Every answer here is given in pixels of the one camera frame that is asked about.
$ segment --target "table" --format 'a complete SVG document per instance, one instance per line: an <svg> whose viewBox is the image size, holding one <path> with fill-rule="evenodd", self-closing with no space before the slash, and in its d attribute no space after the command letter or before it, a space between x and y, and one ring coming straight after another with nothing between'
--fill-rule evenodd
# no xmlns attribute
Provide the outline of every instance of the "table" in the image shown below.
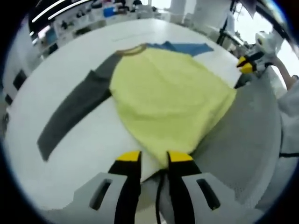
<svg viewBox="0 0 299 224"><path fill-rule="evenodd" d="M167 40L207 43L214 51L194 59L231 87L239 79L237 58L222 47L187 28L146 19L100 28L73 40L51 54L23 84L11 106L5 144L16 179L37 207L65 207L76 189L99 172L107 172L117 156L142 150L123 127L112 99L69 131L47 163L36 142L52 113L91 69L116 50ZM144 152L142 181L158 170L157 162Z"/></svg>

